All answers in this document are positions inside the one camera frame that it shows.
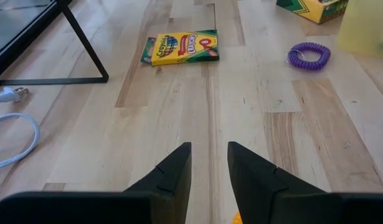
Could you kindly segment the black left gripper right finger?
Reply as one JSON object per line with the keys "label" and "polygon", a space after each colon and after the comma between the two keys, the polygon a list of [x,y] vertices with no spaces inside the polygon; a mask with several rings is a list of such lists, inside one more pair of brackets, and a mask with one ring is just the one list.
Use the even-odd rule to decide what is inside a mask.
{"label": "black left gripper right finger", "polygon": [[228,143],[227,161],[243,224],[272,224],[275,200],[281,194],[324,192],[235,141]]}

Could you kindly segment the Crayola crayon box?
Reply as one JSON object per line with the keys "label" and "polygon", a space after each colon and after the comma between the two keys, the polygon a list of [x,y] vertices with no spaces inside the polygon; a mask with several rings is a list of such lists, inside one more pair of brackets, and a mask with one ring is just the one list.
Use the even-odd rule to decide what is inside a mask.
{"label": "Crayola crayon box", "polygon": [[277,0],[276,5],[316,24],[344,14],[349,0]]}
{"label": "Crayola crayon box", "polygon": [[140,62],[151,65],[171,65],[217,61],[218,33],[213,30],[172,32],[148,37]]}

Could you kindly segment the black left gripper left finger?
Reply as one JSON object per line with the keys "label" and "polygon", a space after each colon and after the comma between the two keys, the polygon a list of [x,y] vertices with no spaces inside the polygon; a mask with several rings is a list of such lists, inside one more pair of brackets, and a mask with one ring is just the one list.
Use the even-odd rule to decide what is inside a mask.
{"label": "black left gripper left finger", "polygon": [[191,189],[192,144],[184,142],[125,194],[146,194],[152,224],[185,224]]}

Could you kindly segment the purple coil wristband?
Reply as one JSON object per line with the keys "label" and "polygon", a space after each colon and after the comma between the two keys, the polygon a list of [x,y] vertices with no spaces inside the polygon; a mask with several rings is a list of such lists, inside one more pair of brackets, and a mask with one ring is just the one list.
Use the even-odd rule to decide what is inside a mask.
{"label": "purple coil wristband", "polygon": [[[305,59],[305,52],[319,55],[319,59],[310,61]],[[314,42],[302,42],[293,46],[286,55],[286,61],[295,68],[307,71],[321,70],[330,60],[331,51],[324,45]]]}

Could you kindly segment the wooden shelf riser black legs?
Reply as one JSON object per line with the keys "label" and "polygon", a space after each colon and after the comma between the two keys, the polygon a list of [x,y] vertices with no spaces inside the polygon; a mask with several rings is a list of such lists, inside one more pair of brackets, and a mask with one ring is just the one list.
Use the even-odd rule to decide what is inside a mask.
{"label": "wooden shelf riser black legs", "polygon": [[109,80],[109,74],[101,63],[98,55],[94,51],[91,43],[87,39],[84,31],[77,22],[75,16],[65,0],[55,0],[60,11],[64,14],[65,18],[69,22],[73,31],[76,33],[78,39],[81,41],[85,50],[89,54],[90,58],[94,62],[96,68],[101,74],[101,77],[81,77],[81,78],[46,78],[46,79],[25,79],[25,80],[0,80],[0,86],[19,86],[19,85],[75,85],[75,84],[96,84],[107,83]]}

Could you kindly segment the yellow translucent plastic bin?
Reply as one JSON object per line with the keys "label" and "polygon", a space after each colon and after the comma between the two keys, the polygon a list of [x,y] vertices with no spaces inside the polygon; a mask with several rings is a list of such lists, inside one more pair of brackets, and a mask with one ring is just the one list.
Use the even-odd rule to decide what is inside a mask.
{"label": "yellow translucent plastic bin", "polygon": [[383,0],[349,0],[338,45],[349,52],[383,58]]}

